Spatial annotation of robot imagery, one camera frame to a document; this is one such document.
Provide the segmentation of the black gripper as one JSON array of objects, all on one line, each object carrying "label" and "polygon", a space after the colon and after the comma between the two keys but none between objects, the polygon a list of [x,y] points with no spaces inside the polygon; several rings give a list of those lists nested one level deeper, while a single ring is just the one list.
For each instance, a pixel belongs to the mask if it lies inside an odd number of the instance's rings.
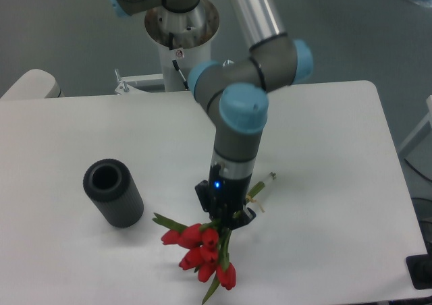
[{"label": "black gripper", "polygon": [[241,178],[230,178],[223,174],[221,164],[212,165],[209,179],[195,186],[195,191],[204,212],[211,220],[219,219],[221,226],[236,230],[255,219],[255,212],[246,206],[246,195],[251,174]]}]

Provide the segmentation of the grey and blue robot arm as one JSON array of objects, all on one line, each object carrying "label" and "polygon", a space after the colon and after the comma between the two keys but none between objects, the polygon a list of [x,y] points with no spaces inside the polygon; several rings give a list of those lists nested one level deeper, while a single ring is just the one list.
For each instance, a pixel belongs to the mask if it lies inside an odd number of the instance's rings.
[{"label": "grey and blue robot arm", "polygon": [[210,58],[220,19],[209,0],[110,2],[120,16],[145,14],[165,89],[189,90],[215,125],[209,177],[196,186],[203,210],[224,227],[248,225],[255,214],[246,193],[267,122],[267,95],[310,76],[310,49],[288,36],[273,0],[230,0],[249,56],[229,65]]}]

